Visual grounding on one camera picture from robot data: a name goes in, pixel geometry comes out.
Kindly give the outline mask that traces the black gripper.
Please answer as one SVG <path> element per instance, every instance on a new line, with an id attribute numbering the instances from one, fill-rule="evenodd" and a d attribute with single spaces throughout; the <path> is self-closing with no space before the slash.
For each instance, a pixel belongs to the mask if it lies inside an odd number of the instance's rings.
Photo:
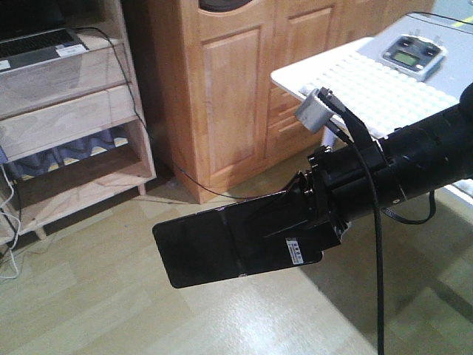
<path id="1" fill-rule="evenodd" d="M 320 146 L 308 161 L 317 207 L 327 210 L 337 243 L 350 222 L 373 212 L 373 198 L 379 208 L 406 200 L 399 179 L 378 145 L 366 149 L 349 145 L 334 152 Z M 307 175 L 299 171 L 287 189 L 265 206 L 265 239 L 310 235 L 313 213 L 304 195 L 307 183 Z"/>

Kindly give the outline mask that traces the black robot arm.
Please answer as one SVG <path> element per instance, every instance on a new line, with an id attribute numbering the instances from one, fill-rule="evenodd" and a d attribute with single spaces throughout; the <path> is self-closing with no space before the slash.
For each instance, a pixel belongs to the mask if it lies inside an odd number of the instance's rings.
<path id="1" fill-rule="evenodd" d="M 341 242 L 350 222 L 366 214 L 407 223 L 392 207 L 472 176 L 472 90 L 458 104 L 388 136 L 373 139 L 366 125 L 327 88 L 310 92 L 297 117 L 325 126 L 344 142 L 321 146 L 270 205 L 270 236 L 313 237 L 319 250 Z"/>

